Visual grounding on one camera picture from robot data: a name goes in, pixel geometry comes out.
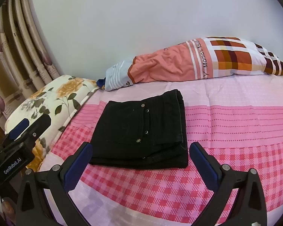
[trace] black jeans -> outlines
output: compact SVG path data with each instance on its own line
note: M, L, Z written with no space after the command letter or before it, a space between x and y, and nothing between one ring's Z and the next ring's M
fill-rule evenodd
M183 98L177 89L106 105L91 138L90 164L135 168L188 165Z

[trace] patterned curtain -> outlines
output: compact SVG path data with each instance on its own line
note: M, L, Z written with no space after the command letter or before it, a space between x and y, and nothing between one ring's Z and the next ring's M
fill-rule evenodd
M32 19L28 0L6 0L0 8L0 127L11 113L59 73Z

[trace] metal rivet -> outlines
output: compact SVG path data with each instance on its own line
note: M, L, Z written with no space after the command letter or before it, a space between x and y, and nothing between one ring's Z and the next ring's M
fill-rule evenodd
M252 169L251 169L251 173L252 173L252 174L257 174L256 169L252 168Z
M60 169L60 165L54 165L53 167L52 167L52 170L53 171L57 171L57 170L59 170Z
M32 172L32 170L30 168L26 169L25 174L30 174Z
M231 168L231 167L230 167L228 164L223 164L223 165L222 165L222 169L223 169L223 170L228 171L228 170L230 170L230 168Z

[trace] pillowcase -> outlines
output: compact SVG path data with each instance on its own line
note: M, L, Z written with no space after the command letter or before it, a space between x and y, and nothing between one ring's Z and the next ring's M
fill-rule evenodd
M113 65L106 71L105 90L138 82L182 82L233 74L283 76L283 62L247 40L203 37Z
M64 75L31 95L8 118L5 132L9 133L22 119L29 124L42 114L51 117L51 126L39 137L32 152L35 159L26 167L38 170L45 155L61 136L65 127L80 107L98 89L94 80Z

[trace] blue gripper pad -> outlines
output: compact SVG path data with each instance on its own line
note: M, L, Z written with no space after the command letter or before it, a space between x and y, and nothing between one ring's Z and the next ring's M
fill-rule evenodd
M22 121L19 122L18 125L14 127L13 130L11 130L9 134L9 139L15 141L21 133L25 131L25 129L29 127L29 120L24 118Z
M210 165L209 161L205 158L204 154L197 147L198 142L194 142L190 146L190 157L195 164L204 184L208 190L216 192L218 190L218 175Z
M75 189L91 157L92 145L86 142L85 147L80 151L79 155L64 175L64 189L66 192Z

